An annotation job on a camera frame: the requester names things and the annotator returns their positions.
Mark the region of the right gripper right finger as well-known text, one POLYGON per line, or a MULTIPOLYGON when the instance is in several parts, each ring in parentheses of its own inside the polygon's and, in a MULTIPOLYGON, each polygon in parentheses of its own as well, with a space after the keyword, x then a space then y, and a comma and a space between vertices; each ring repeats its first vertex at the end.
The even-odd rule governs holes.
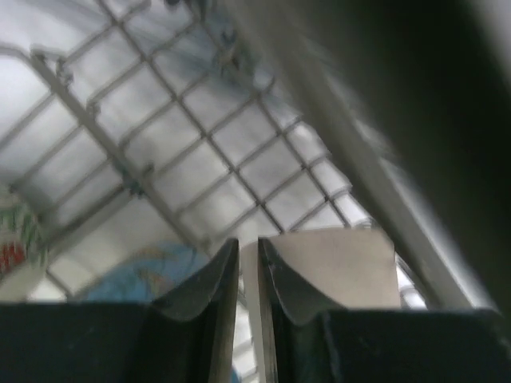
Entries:
POLYGON ((258 242, 270 382, 507 382, 510 333, 491 310, 349 309, 258 242))

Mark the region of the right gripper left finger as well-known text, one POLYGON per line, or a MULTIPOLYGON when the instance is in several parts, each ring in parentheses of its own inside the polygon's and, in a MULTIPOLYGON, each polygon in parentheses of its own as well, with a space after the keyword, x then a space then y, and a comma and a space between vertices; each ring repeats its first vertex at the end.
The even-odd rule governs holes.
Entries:
POLYGON ((151 302, 4 303, 4 382, 234 382, 240 247, 151 302))

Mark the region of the blue butterfly mug orange inside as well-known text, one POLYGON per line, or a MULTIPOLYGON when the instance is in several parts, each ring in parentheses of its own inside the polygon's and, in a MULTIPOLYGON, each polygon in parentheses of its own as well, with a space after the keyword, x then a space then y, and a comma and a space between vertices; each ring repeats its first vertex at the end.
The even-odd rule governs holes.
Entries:
POLYGON ((192 247, 160 241, 143 247, 78 295, 79 301, 151 302, 179 286, 210 258, 192 247))

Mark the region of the beige tumbler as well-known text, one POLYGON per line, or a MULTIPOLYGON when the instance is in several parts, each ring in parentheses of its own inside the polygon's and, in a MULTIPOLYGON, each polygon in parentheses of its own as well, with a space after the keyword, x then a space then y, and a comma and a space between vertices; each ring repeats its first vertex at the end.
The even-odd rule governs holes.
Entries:
POLYGON ((347 308, 402 307, 394 246, 379 230, 297 231, 270 242, 291 269, 347 308))

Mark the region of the floral cream mug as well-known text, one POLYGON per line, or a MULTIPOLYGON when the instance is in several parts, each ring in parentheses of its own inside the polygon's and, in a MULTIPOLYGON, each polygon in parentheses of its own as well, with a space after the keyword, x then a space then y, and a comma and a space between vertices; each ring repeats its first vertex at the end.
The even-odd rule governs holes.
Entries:
POLYGON ((46 237, 31 206, 1 185, 1 279, 22 267, 44 270, 48 262, 46 237))

